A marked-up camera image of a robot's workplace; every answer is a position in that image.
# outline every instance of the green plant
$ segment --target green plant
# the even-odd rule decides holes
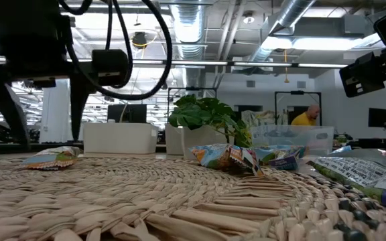
[[[169,123],[173,127],[187,127],[190,130],[204,125],[211,126],[216,132],[235,138],[240,147],[250,147],[249,130],[241,120],[233,120],[235,113],[232,108],[221,103],[217,98],[196,99],[195,96],[184,96],[174,103],[175,107],[169,116]]]

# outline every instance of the yellow shirt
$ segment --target yellow shirt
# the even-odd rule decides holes
[[[303,112],[293,120],[292,125],[316,125],[316,120],[309,119],[306,112]]]

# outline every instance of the black monitor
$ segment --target black monitor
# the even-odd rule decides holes
[[[120,122],[120,116],[125,108],[124,104],[112,104],[108,106],[107,120]],[[123,114],[122,123],[146,123],[147,122],[147,105],[146,104],[128,104]]]
[[[386,128],[386,110],[369,108],[369,127]]]

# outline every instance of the ceiling light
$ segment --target ceiling light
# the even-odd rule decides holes
[[[250,24],[254,22],[254,17],[246,17],[244,18],[244,23]]]
[[[341,37],[301,37],[293,42],[297,50],[349,50],[356,46],[357,39]]]
[[[293,47],[292,41],[285,37],[267,37],[261,44],[261,48],[276,50],[276,49],[291,49]]]
[[[273,62],[264,62],[264,63],[257,63],[257,62],[235,62],[233,65],[235,66],[254,66],[254,67],[291,67],[291,63],[273,63]]]
[[[346,64],[299,64],[302,68],[345,68]]]
[[[199,65],[199,66],[201,65],[226,66],[227,62],[226,61],[172,60],[172,64]]]
[[[244,23],[250,24],[254,22],[254,17],[253,17],[254,12],[252,11],[246,11],[243,14],[244,17]]]

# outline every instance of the white plastic container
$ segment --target white plastic container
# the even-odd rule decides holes
[[[185,160],[196,160],[196,157],[189,150],[190,147],[227,143],[226,136],[214,131],[210,126],[203,126],[193,131],[189,128],[183,128],[181,139]],[[233,137],[230,137],[229,140],[230,143],[233,144]]]
[[[155,153],[158,127],[142,123],[85,123],[85,153]]]
[[[165,124],[166,154],[183,155],[181,144],[182,128],[175,128],[171,124]]]
[[[327,155],[332,151],[334,127],[261,125],[251,127],[255,147],[267,145],[299,145],[309,155]]]

